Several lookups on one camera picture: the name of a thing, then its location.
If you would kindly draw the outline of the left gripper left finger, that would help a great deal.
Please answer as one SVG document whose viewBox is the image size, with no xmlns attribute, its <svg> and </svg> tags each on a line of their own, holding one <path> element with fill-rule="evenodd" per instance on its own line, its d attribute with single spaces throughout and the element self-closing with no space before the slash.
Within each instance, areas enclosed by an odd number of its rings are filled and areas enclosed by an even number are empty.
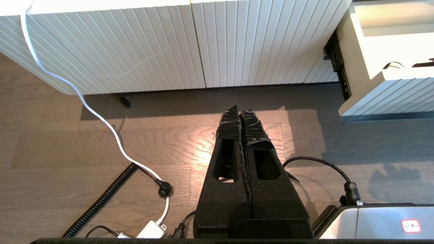
<svg viewBox="0 0 434 244">
<path fill-rule="evenodd" d="M 223 112 L 193 220 L 195 238 L 229 238 L 250 217 L 238 104 Z"/>
</svg>

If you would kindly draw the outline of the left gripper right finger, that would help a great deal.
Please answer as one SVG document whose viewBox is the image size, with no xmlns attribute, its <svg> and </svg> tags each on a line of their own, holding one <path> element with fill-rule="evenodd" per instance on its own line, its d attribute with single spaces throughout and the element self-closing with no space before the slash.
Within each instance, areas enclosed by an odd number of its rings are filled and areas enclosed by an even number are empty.
<svg viewBox="0 0 434 244">
<path fill-rule="evenodd" d="M 247 227 L 258 238 L 313 238 L 310 217 L 253 110 L 241 112 Z"/>
</svg>

